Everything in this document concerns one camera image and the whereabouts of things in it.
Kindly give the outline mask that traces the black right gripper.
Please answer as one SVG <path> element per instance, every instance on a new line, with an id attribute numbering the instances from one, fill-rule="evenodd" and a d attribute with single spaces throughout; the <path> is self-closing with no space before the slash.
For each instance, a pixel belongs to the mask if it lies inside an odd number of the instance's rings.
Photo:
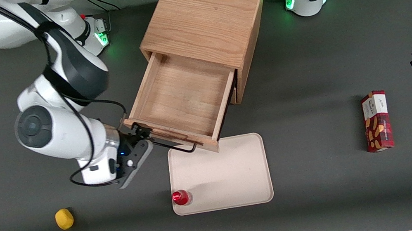
<path id="1" fill-rule="evenodd" d="M 153 132 L 152 128 L 139 124 L 132 125 L 131 130 L 134 134 L 120 134 L 114 163 L 116 177 L 128 176 L 140 168 L 141 147 L 139 143 L 147 140 Z"/>

